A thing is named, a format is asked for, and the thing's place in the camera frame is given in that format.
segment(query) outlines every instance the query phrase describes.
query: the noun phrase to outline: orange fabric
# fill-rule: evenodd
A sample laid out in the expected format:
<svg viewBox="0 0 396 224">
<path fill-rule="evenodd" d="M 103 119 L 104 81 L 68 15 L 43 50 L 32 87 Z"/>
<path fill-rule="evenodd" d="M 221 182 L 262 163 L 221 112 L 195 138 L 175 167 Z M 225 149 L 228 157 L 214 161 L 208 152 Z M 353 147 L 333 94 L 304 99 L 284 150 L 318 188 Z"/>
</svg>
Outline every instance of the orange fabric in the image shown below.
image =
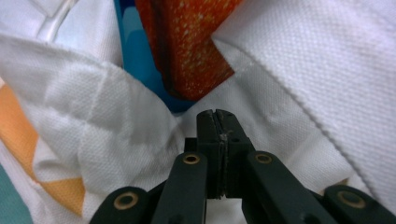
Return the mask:
<svg viewBox="0 0 396 224">
<path fill-rule="evenodd" d="M 33 171 L 33 159 L 38 134 L 24 116 L 16 96 L 7 85 L 0 88 L 0 139 L 26 174 L 38 182 L 58 203 L 82 215 L 85 195 L 82 178 L 37 181 Z"/>
</svg>

